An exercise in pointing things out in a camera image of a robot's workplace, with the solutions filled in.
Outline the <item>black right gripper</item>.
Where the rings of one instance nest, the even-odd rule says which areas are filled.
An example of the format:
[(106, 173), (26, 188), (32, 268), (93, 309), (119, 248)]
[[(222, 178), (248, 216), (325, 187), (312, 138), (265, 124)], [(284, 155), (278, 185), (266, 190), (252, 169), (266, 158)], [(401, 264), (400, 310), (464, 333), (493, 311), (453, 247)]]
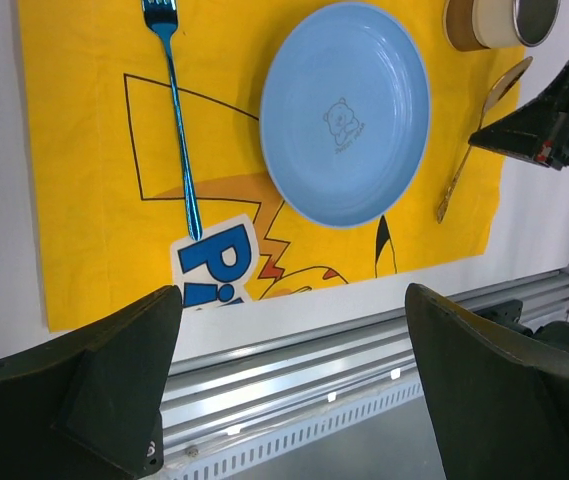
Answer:
[(569, 166), (569, 61), (539, 96), (469, 137), (470, 146), (560, 170)]

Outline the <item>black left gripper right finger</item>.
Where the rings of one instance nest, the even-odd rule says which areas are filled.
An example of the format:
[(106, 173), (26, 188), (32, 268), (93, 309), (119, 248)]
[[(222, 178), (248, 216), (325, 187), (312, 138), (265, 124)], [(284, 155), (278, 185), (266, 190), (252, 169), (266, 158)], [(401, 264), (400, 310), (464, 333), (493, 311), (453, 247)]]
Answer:
[(405, 310), (446, 477), (569, 479), (569, 352), (424, 285)]

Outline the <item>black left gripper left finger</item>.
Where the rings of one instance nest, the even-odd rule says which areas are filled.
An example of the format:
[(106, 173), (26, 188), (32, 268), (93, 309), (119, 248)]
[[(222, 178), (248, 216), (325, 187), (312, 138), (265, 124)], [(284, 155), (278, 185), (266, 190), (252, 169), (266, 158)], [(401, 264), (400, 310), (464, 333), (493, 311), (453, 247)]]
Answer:
[(0, 479), (144, 479), (164, 465), (161, 399), (182, 294), (164, 286), (0, 359)]

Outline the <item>steel cup with brown base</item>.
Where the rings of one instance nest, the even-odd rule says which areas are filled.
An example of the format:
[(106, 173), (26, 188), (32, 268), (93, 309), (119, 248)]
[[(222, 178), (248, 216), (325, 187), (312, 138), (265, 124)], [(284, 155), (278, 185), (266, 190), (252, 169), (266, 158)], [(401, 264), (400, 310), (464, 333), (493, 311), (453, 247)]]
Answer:
[(444, 32), (461, 52), (532, 48), (550, 35), (559, 9), (556, 0), (450, 0), (443, 13)]

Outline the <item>light blue plastic plate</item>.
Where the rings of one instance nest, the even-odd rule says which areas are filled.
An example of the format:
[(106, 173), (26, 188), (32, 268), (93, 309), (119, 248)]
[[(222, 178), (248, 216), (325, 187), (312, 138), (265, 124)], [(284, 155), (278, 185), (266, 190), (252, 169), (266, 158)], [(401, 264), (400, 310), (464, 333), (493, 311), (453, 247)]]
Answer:
[(341, 2), (301, 21), (275, 54), (260, 103), (261, 150), (296, 212), (353, 228), (408, 189), (430, 117), (428, 75), (409, 33), (379, 7)]

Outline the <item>yellow printed cloth mat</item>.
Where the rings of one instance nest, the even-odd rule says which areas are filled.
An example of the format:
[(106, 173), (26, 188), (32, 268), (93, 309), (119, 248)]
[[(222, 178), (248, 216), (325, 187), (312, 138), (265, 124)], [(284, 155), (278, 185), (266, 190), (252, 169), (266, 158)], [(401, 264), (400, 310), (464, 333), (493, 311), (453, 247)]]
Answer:
[[(503, 161), (475, 152), (443, 223), (442, 192), (493, 82), (520, 48), (459, 52), (441, 1), (384, 1), (415, 40), (433, 95), (419, 173), (380, 219), (328, 229), (288, 206), (258, 134), (268, 67), (317, 1), (181, 1), (173, 38), (204, 227), (236, 228), (248, 270), (223, 285), (246, 301), (335, 288), (482, 254)], [(204, 282), (190, 243), (168, 71), (137, 1), (21, 1), (30, 143), (49, 328), (102, 318), (155, 288)]]

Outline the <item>blue metal fork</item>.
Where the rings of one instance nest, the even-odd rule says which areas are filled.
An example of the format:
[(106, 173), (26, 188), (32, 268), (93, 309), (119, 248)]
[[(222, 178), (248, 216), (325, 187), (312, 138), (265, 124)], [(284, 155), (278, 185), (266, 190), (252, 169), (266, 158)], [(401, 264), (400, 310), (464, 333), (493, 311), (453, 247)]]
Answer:
[(147, 28), (160, 39), (166, 58), (182, 170), (186, 222), (190, 238), (195, 242), (198, 242), (203, 237), (203, 226), (190, 164), (176, 69), (171, 46), (172, 37), (177, 32), (179, 26), (177, 5), (175, 1), (149, 0), (142, 0), (141, 5), (144, 22)]

